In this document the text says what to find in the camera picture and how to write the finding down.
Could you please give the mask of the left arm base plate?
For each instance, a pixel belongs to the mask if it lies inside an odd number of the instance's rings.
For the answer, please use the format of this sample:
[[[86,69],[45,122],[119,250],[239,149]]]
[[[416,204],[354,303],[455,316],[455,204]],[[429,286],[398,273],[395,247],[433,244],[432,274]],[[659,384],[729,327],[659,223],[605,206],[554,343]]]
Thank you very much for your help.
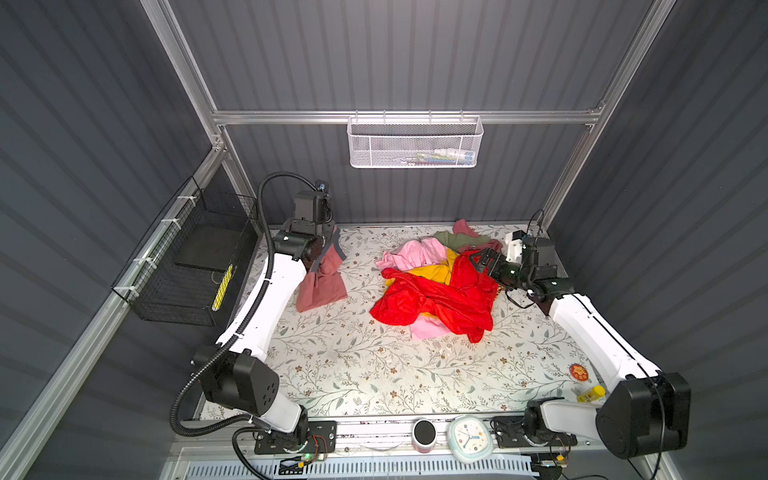
[[[336,448],[338,423],[336,421],[300,421],[291,433],[258,431],[253,434],[257,455],[293,453],[327,454]]]

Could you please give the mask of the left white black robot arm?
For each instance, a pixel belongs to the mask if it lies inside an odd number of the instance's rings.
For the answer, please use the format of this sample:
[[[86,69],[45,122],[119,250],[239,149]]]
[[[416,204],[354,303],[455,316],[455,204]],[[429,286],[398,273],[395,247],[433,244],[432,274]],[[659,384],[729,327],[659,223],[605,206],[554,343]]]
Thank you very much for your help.
[[[196,353],[210,366],[198,382],[207,401],[259,419],[273,431],[301,436],[305,414],[280,391],[279,375],[266,365],[269,346],[289,300],[331,245],[335,221],[329,195],[302,191],[294,214],[271,238],[272,248],[253,291],[214,347]]]

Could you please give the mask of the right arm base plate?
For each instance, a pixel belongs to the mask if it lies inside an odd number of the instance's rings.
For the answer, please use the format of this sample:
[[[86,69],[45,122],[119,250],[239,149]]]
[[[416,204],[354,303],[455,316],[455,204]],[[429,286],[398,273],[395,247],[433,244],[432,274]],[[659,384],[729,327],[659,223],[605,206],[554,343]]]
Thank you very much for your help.
[[[494,416],[489,426],[499,448],[552,446],[569,449],[578,444],[576,436],[537,426],[532,421],[527,421],[523,415]]]

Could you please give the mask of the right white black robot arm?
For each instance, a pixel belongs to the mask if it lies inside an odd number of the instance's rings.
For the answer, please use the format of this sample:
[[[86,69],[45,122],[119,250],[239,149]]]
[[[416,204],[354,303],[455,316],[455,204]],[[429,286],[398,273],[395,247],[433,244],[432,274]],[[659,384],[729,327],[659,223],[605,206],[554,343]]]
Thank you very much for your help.
[[[598,373],[603,402],[548,397],[528,402],[522,420],[529,440],[559,433],[599,440],[620,459],[684,448],[689,438],[691,387],[665,373],[626,341],[573,281],[540,254],[553,243],[522,231],[505,238],[506,249],[470,256],[475,269],[504,291],[522,290],[576,342]]]

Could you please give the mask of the dusty rose grey shirt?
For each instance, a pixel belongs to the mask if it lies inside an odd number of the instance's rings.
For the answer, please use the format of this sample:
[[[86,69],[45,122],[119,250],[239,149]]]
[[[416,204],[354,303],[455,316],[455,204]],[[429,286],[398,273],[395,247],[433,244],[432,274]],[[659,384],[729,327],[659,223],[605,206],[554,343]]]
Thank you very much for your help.
[[[335,227],[330,241],[299,285],[296,308],[300,313],[346,299],[347,289],[340,268],[346,255],[340,246],[341,230]]]

